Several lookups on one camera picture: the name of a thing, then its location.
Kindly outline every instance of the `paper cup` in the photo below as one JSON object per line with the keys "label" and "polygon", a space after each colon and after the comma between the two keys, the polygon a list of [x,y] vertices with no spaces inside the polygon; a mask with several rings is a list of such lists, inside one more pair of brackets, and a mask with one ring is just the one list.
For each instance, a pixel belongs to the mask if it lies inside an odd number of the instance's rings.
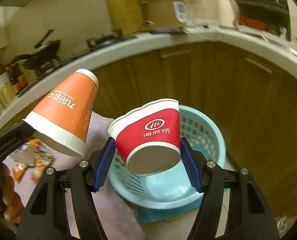
{"label": "paper cup", "polygon": [[79,69],[45,96],[23,121],[54,150],[74,157],[84,156],[98,87],[99,82],[91,71]]}
{"label": "paper cup", "polygon": [[180,160],[178,101],[160,99],[117,118],[108,132],[128,170],[154,175]]}

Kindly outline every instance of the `countertop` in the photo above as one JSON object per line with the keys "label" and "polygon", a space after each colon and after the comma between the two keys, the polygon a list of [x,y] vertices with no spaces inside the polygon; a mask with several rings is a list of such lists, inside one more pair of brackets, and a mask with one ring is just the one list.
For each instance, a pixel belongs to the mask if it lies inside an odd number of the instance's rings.
{"label": "countertop", "polygon": [[[240,27],[240,31],[262,34],[267,38],[283,43],[297,51],[297,46],[290,42],[282,41],[279,37],[270,33],[257,31],[243,26]],[[204,41],[225,42],[271,61],[297,79],[297,57],[295,55],[240,31],[211,26],[207,29],[202,27],[188,28],[187,33],[185,34],[170,35],[140,33],[137,35],[137,39],[120,42],[82,56],[41,80],[20,98],[15,98],[0,116],[0,129],[22,109],[37,98],[49,92],[79,68],[94,70],[111,62],[134,55],[181,44]]]}

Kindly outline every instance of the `brown rice cooker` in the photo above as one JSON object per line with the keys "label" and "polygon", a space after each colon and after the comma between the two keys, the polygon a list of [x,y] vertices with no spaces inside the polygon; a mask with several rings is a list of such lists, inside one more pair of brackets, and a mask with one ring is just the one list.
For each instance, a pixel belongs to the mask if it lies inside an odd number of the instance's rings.
{"label": "brown rice cooker", "polygon": [[139,0],[147,30],[173,29],[185,27],[187,17],[183,0]]}

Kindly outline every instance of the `white kettle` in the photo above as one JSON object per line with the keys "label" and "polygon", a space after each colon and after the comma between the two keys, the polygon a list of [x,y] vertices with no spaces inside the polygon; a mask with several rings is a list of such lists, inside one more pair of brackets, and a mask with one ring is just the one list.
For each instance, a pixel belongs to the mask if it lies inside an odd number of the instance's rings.
{"label": "white kettle", "polygon": [[240,8],[235,0],[218,1],[218,24],[220,27],[238,29]]}

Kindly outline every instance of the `ribbed blue pad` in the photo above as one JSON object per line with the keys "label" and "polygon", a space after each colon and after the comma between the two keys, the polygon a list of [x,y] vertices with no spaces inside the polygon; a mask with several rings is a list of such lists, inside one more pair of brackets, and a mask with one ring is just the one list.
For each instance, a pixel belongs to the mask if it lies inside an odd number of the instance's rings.
{"label": "ribbed blue pad", "polygon": [[181,158],[192,187],[199,192],[202,189],[200,171],[197,168],[197,165],[190,153],[190,149],[185,144],[183,138],[181,138]]}
{"label": "ribbed blue pad", "polygon": [[98,191],[104,185],[106,176],[109,172],[113,157],[115,154],[115,140],[112,139],[109,145],[104,149],[103,156],[95,171],[94,189]]}

